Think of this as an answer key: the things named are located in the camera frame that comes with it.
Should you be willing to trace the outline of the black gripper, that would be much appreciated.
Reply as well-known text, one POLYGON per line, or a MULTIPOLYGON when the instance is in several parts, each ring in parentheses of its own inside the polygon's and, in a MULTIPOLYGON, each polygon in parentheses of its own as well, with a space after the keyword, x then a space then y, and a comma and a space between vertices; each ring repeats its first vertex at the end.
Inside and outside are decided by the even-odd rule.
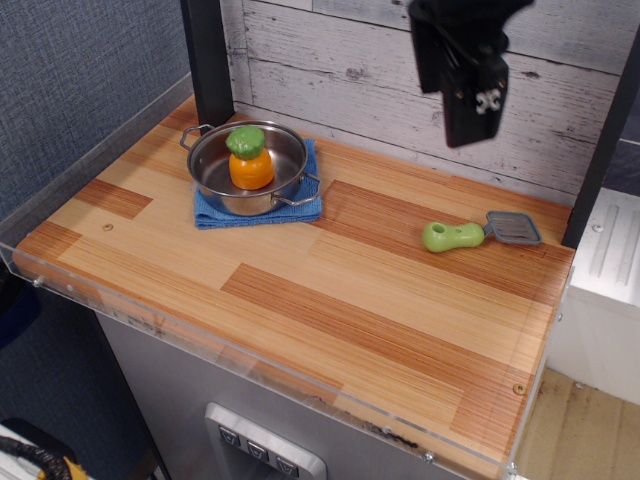
POLYGON ((420 88, 425 94, 442 92, 448 147, 497 135, 508 92, 509 68, 500 56, 509 47, 505 26, 532 4, 528 0, 409 4, 420 88), (472 64, 459 60, 445 68, 447 50, 472 64))

